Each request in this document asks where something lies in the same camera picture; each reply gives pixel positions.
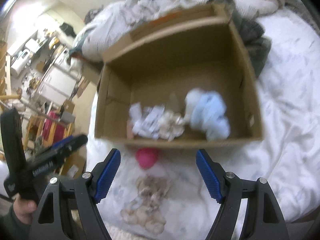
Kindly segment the person's left hand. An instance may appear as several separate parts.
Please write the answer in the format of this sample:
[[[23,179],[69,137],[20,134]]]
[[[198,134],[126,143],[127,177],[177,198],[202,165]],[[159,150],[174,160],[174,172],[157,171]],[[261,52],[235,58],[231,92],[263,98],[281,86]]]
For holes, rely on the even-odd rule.
[[[13,210],[17,219],[23,224],[30,225],[33,221],[33,213],[37,204],[33,200],[23,199],[19,194],[13,203]]]

